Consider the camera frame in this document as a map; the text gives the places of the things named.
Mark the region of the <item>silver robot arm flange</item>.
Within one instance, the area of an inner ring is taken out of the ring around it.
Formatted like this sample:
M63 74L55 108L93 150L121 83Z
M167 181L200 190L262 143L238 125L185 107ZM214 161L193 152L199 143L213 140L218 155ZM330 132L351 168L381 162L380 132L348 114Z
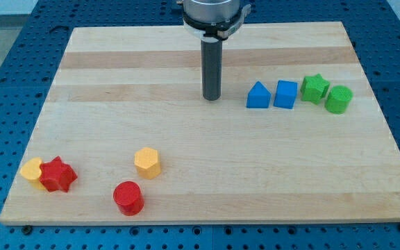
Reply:
M206 43L227 40L251 12L240 0L183 0L182 7L185 29Z

